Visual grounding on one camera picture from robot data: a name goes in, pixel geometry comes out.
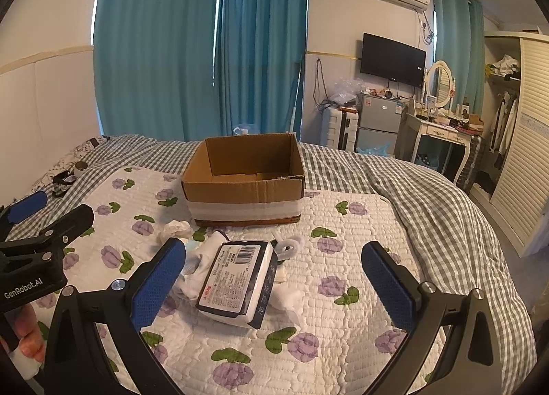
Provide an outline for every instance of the tv screen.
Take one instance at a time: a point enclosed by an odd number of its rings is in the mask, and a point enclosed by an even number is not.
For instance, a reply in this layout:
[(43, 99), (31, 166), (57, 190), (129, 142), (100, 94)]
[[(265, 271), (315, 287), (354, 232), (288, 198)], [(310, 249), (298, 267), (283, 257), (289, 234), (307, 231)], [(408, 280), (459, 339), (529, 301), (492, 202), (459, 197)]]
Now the tv screen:
[(421, 87), (425, 55), (423, 50), (410, 45), (364, 33), (360, 71)]

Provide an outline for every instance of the white quilted bedspread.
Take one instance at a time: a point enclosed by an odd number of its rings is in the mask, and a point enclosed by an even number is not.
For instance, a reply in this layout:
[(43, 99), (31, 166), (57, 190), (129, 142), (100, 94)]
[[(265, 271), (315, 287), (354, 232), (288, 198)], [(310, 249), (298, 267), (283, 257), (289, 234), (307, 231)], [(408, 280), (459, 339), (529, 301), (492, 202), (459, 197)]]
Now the white quilted bedspread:
[[(377, 240), (419, 278), (406, 232), (389, 201), (369, 194), (305, 195), (301, 221), (278, 227), (283, 237), (307, 239), (303, 252), (284, 264), (287, 284), (305, 293), (303, 325), (294, 326), (270, 307), (260, 330), (221, 324), (172, 290), (154, 323), (142, 330), (185, 394), (362, 395), (404, 338), (405, 332), (391, 326), (360, 262), (362, 246)], [(95, 210), (93, 232), (71, 243), (64, 259), (69, 283), (81, 292), (127, 279), (158, 250), (164, 224), (174, 219), (193, 224), (178, 177), (149, 169), (116, 171), (84, 203)], [(272, 229), (225, 232), (234, 240), (272, 240)], [(201, 234), (197, 231), (196, 239)], [(57, 298), (48, 295), (34, 303), (43, 332)], [(108, 331), (98, 328), (117, 377), (135, 390)], [(411, 390), (425, 384), (442, 345), (440, 335)]]

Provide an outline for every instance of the barcode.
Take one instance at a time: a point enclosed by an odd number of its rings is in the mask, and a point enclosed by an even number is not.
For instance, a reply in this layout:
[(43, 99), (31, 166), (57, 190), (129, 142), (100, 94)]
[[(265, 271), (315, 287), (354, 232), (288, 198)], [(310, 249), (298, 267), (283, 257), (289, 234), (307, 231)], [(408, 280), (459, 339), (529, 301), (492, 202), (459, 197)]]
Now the barcode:
[(240, 249), (237, 257), (234, 258), (234, 263), (238, 265), (249, 265), (254, 257), (254, 246), (244, 246)]

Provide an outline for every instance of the louvered wardrobe door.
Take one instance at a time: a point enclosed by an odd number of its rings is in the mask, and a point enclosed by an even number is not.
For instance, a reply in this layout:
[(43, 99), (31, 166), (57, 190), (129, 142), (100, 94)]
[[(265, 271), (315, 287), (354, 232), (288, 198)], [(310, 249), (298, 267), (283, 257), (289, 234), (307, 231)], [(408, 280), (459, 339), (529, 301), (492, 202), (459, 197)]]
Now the louvered wardrobe door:
[(521, 39), (517, 123), (490, 203), (523, 244), (549, 195), (549, 43)]

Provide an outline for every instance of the metal screw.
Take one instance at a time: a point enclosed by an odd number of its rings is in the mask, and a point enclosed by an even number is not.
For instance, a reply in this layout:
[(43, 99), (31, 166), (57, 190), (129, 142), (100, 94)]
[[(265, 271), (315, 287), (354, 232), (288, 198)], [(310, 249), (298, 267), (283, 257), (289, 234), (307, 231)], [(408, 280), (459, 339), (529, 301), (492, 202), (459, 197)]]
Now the metal screw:
[(68, 285), (67, 287), (63, 288), (61, 291), (61, 294), (63, 296), (70, 296), (74, 293), (74, 287), (72, 285)]
[(473, 295), (473, 297), (479, 299), (480, 301), (482, 301), (486, 297), (484, 291), (482, 291), (480, 288), (473, 288), (473, 290), (471, 290), (471, 294)]
[(420, 288), (421, 288), (421, 291), (423, 291), (424, 293), (428, 293), (428, 294), (432, 294), (436, 291), (436, 286), (435, 284), (431, 283), (431, 282), (424, 282), (420, 285)]
[(124, 279), (116, 279), (115, 281), (113, 281), (110, 285), (110, 287), (114, 290), (114, 291), (120, 291), (120, 290), (123, 290), (124, 287), (126, 286), (126, 281)]

